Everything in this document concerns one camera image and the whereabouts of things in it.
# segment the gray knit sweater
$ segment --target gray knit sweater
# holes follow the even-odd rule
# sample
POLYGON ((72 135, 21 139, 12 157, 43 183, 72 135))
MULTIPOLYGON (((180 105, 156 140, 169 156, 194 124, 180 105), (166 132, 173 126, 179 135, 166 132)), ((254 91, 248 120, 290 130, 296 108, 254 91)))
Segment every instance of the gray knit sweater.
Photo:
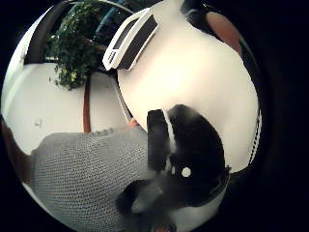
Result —
POLYGON ((121 229, 116 197, 149 174, 147 133, 140 127, 54 133, 31 155, 30 187, 68 227, 115 232, 121 229))

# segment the green plant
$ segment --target green plant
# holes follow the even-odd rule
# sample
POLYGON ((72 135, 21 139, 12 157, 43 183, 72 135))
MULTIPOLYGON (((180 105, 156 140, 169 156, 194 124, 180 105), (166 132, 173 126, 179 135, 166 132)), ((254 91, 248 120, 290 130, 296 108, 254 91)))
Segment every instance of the green plant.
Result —
POLYGON ((92 37, 100 14, 98 1, 79 2, 63 18, 59 29, 48 37, 46 55, 56 60, 57 85, 68 90, 79 87, 99 66, 106 47, 94 42, 92 37))

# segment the white surface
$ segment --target white surface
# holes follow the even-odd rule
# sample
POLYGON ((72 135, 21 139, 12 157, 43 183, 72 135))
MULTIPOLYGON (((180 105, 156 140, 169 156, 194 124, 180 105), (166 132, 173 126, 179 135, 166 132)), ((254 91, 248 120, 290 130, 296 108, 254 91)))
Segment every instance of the white surface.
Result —
POLYGON ((179 7, 177 0, 152 7, 160 30, 133 70, 118 71, 126 105, 145 130, 149 110, 193 107, 217 130, 226 164, 240 171, 248 165, 258 117, 254 85, 239 55, 192 27, 179 7))

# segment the hand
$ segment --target hand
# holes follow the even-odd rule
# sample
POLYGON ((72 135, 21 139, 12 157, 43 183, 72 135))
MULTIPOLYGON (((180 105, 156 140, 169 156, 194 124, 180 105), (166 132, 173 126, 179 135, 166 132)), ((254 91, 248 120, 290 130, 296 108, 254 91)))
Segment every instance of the hand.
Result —
POLYGON ((135 126, 138 126, 138 123, 136 122, 134 118, 131 118, 129 122, 127 123, 126 129, 131 129, 135 126))

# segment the black background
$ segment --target black background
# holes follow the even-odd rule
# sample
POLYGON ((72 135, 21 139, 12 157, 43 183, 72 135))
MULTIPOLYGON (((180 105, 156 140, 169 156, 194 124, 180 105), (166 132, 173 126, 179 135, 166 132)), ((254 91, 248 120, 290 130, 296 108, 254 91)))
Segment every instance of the black background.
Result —
MULTIPOLYGON (((1 83, 22 35, 57 2, 0 2, 1 83)), ((309 215, 306 1, 211 2, 237 25, 255 53, 264 74, 270 111, 262 159, 254 181, 234 204, 234 210, 205 231, 306 230, 305 220, 309 215)), ((0 142, 0 230, 69 231, 26 192, 5 155, 2 139, 0 142)))

